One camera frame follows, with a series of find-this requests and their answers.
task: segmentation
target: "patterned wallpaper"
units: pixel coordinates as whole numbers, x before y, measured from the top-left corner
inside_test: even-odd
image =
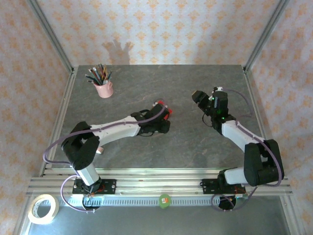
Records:
[[[68,72],[25,0],[0,4],[0,234],[38,176]]]
[[[39,0],[74,66],[243,65],[278,2]]]
[[[291,0],[252,69],[267,133],[277,139],[285,172],[313,234],[313,4]]]

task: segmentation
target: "pencil holder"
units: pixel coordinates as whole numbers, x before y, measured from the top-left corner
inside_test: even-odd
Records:
[[[95,86],[95,88],[98,91],[98,94],[101,98],[109,98],[112,94],[113,94],[113,83],[112,82],[108,82],[105,85],[99,86],[96,84],[93,84]]]

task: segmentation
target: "robotic arm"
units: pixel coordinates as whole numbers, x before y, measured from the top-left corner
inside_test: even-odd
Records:
[[[124,138],[134,137],[144,133],[167,133],[170,128],[170,121],[167,120],[171,110],[165,108],[161,115],[157,118],[140,123],[140,121],[150,119],[162,111],[163,104],[155,103],[151,110],[142,110],[132,113],[126,118],[101,125],[88,125],[85,121],[78,123],[71,131],[84,131],[89,129],[100,129],[109,127],[106,130],[95,131],[86,134],[76,135],[67,138],[61,145],[69,162],[74,170],[81,177],[75,180],[73,193],[93,193],[105,192],[106,194],[115,193],[116,180],[102,180],[95,170],[92,163],[97,148],[109,142]]]
[[[233,141],[245,154],[244,167],[227,169],[219,173],[216,184],[218,193],[229,193],[231,185],[248,183],[257,186],[278,180],[277,166],[260,142],[263,142],[275,155],[284,178],[277,142],[253,134],[230,115],[227,93],[223,92],[222,87],[215,87],[211,96],[202,91],[195,91],[192,99],[207,116],[211,117],[212,127]]]

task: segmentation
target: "wire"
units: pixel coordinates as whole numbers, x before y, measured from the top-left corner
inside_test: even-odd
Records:
[[[65,183],[66,183],[69,179],[71,179],[71,178],[73,178],[73,177],[77,177],[77,175],[71,175],[71,176],[69,176],[68,178],[66,178],[66,179],[64,180],[64,182],[63,182],[62,185],[61,185],[61,197],[62,197],[62,200],[63,200],[69,207],[71,207],[72,209],[74,209],[74,210],[76,210],[76,211],[78,211],[78,212],[95,211],[94,209],[92,209],[92,210],[83,210],[83,209],[79,209],[79,208],[77,208],[77,207],[75,207],[75,206],[72,206],[72,205],[65,199],[65,197],[64,197],[64,195],[63,195],[63,188],[64,188],[64,185],[65,185]]]
[[[238,188],[237,186],[235,186],[235,194],[237,194],[238,191],[241,191],[241,192],[243,192],[244,194],[246,194],[246,191],[245,191],[244,189]]]
[[[155,116],[151,117],[151,118],[148,118],[146,120],[141,120],[141,121],[121,121],[121,122],[117,122],[117,123],[113,123],[113,124],[110,124],[108,126],[104,126],[102,128],[98,128],[98,129],[89,129],[89,130],[84,130],[84,131],[77,131],[77,132],[73,132],[73,133],[70,133],[66,136],[63,136],[61,138],[59,138],[58,140],[56,140],[55,142],[53,142],[45,151],[44,151],[44,154],[43,154],[43,159],[46,163],[49,163],[49,164],[67,164],[69,165],[70,167],[72,167],[71,163],[70,162],[66,162],[66,161],[52,161],[52,160],[49,160],[47,159],[47,155],[49,153],[49,151],[51,150],[51,148],[53,148],[55,145],[57,144],[61,144],[64,140],[66,140],[67,138],[69,137],[72,137],[72,136],[76,136],[76,135],[80,135],[80,134],[85,134],[85,133],[90,133],[90,132],[96,132],[96,131],[103,131],[103,130],[106,130],[106,129],[109,129],[111,127],[115,127],[115,126],[119,126],[119,125],[126,125],[126,124],[141,124],[141,123],[146,123],[146,122],[149,122],[151,120],[154,120],[156,119],[158,116],[160,116],[164,110],[167,108],[167,106],[165,105],[165,101],[163,99],[158,99],[158,100],[162,100],[164,105],[161,109],[161,111],[156,114]],[[91,211],[91,210],[82,210],[82,209],[79,209],[77,207],[74,207],[72,206],[70,203],[68,203],[68,201],[65,199],[64,195],[63,195],[63,188],[64,188],[64,185],[65,183],[70,179],[70,178],[73,178],[73,177],[77,177],[78,176],[78,173],[77,171],[74,169],[76,175],[71,175],[69,176],[67,179],[64,180],[64,182],[62,183],[61,185],[61,197],[63,199],[63,201],[69,206],[71,207],[72,209],[76,210],[76,211],[79,211],[79,212],[88,212],[88,211]]]
[[[224,90],[224,91],[235,92],[235,93],[239,94],[242,98],[244,98],[246,104],[248,105],[250,114],[249,114],[249,115],[242,115],[242,116],[240,116],[240,117],[249,117],[249,118],[252,117],[252,115],[253,115],[252,108],[251,108],[251,106],[250,106],[250,104],[249,104],[249,102],[248,102],[248,99],[247,99],[242,93],[240,93],[240,92],[238,92],[238,91],[235,91],[235,90],[232,90],[232,89],[223,89],[223,90]],[[263,141],[261,141],[259,138],[255,137],[255,136],[252,135],[250,132],[248,132],[248,131],[246,131],[244,128],[242,128],[242,127],[239,125],[238,120],[236,120],[235,123],[236,123],[236,127],[237,127],[239,130],[241,130],[242,132],[244,132],[246,135],[250,136],[252,139],[258,141],[258,142],[264,147],[264,149],[270,154],[270,156],[272,157],[272,159],[273,159],[273,161],[274,161],[274,163],[275,163],[275,165],[276,165],[277,171],[278,171],[278,182],[277,182],[275,185],[270,185],[270,184],[265,184],[265,185],[266,185],[266,186],[269,186],[269,187],[278,187],[278,186],[281,184],[281,182],[282,182],[282,175],[283,175],[283,173],[282,173],[282,169],[281,169],[281,167],[280,167],[280,165],[279,165],[279,162],[278,162],[278,160],[276,159],[276,157],[275,157],[275,155],[273,154],[273,152],[270,150],[269,147],[267,147],[266,144],[263,143]],[[231,211],[239,210],[239,209],[241,209],[241,208],[249,201],[249,199],[250,199],[251,196],[254,194],[254,192],[256,191],[257,188],[258,188],[258,186],[256,186],[256,187],[253,189],[253,191],[249,194],[248,198],[247,198],[247,199],[244,201],[244,203],[242,203],[238,208],[234,208],[234,209],[231,209],[231,210],[228,210],[228,211],[227,211],[227,210],[220,210],[220,209],[214,207],[214,206],[213,206],[213,199],[214,199],[216,196],[221,196],[221,197],[226,198],[226,199],[231,203],[231,205],[234,206],[233,203],[231,202],[231,200],[230,200],[228,197],[226,197],[224,194],[214,194],[213,197],[211,198],[211,205],[212,205],[212,207],[213,207],[214,210],[219,211],[219,212],[223,212],[223,211],[224,211],[224,212],[226,212],[226,211],[227,211],[227,212],[231,212]]]
[[[90,196],[93,196],[93,195],[94,195],[94,193],[92,193],[92,194],[86,194],[86,195],[83,197],[83,199],[82,199],[82,206],[83,206],[83,208],[84,208],[86,211],[93,211],[93,212],[95,212],[96,210],[98,210],[98,209],[100,208],[100,206],[99,206],[99,207],[93,207],[93,206],[88,207],[88,206],[85,206],[85,204],[84,204],[84,199],[85,199],[86,197],[90,197]]]
[[[205,123],[205,121],[204,121],[204,115],[205,115],[205,114],[203,114],[203,116],[202,116],[202,121],[203,121],[203,123],[204,123],[206,126],[208,126],[208,127],[212,127],[212,125],[210,126],[210,125],[208,125],[208,124]]]
[[[213,197],[211,197],[211,205],[212,205],[212,208],[218,212],[231,212],[231,211],[237,211],[239,209],[241,209],[242,207],[244,207],[244,205],[249,201],[249,199],[251,198],[251,196],[254,194],[254,192],[256,191],[258,187],[255,187],[253,189],[253,191],[249,194],[248,198],[238,207],[238,208],[234,208],[234,209],[231,209],[231,210],[220,210],[216,207],[213,206],[213,199],[216,197],[216,196],[221,196],[221,197],[224,197],[224,198],[227,198],[227,200],[232,204],[232,206],[234,206],[234,204],[231,202],[231,200],[226,197],[224,194],[214,194]]]
[[[150,135],[148,136],[144,136],[143,134],[140,134],[139,136],[142,136],[142,137],[150,137],[150,136],[153,136],[154,132],[152,132]]]
[[[165,101],[164,99],[158,99],[157,101],[163,101],[164,105],[161,109],[161,111],[156,114],[155,116],[151,117],[151,118],[148,118],[146,120],[141,120],[141,121],[121,121],[121,122],[116,122],[116,123],[113,123],[113,124],[110,124],[110,125],[107,125],[107,126],[104,126],[104,127],[101,127],[101,128],[98,128],[98,129],[89,129],[89,130],[84,130],[84,131],[77,131],[77,132],[73,132],[73,133],[70,133],[66,136],[63,136],[61,138],[59,138],[57,141],[53,142],[45,151],[44,151],[44,154],[43,154],[43,159],[46,163],[49,163],[49,164],[66,164],[66,165],[69,165],[69,166],[72,166],[70,162],[66,162],[66,161],[52,161],[52,160],[49,160],[47,159],[47,155],[49,153],[49,151],[57,144],[61,144],[64,140],[66,140],[67,138],[69,137],[72,137],[72,136],[77,136],[77,135],[80,135],[80,134],[86,134],[86,133],[90,133],[90,132],[101,132],[103,130],[106,130],[106,129],[109,129],[111,127],[115,127],[115,126],[119,126],[119,125],[126,125],[126,124],[141,124],[141,123],[146,123],[146,122],[149,122],[151,120],[154,120],[156,119],[158,116],[160,116],[164,110],[167,108],[166,104],[165,104]]]

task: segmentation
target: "pencil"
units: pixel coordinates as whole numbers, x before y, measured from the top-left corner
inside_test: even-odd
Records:
[[[103,78],[104,78],[104,72],[103,72],[103,70],[101,69],[100,64],[98,65],[98,67],[99,67],[99,70],[100,70],[100,72],[101,72],[101,74],[102,74],[102,76],[101,76],[101,80],[103,81]]]
[[[99,69],[101,70],[101,72],[104,73],[103,65],[100,63],[100,64],[98,64],[98,66],[99,66]]]
[[[97,81],[95,78],[90,77],[90,76],[88,76],[87,74],[85,74],[85,77],[91,79],[91,80],[94,82],[94,84],[100,85],[100,84],[98,83],[98,81]]]
[[[96,67],[93,67],[92,69],[93,69],[93,71],[96,73],[96,76],[98,77],[99,81],[101,82],[102,80],[101,80],[101,77],[100,77],[100,75],[99,75],[99,73],[98,73]]]
[[[108,78],[106,79],[107,81],[109,81],[109,79],[111,78],[111,73],[112,73],[112,71],[109,72]]]
[[[96,73],[95,73],[94,71],[92,71],[91,69],[89,69],[88,71],[91,72],[91,73],[94,75],[95,80],[97,81],[97,83],[98,83],[99,85],[101,85],[101,81],[98,81]]]

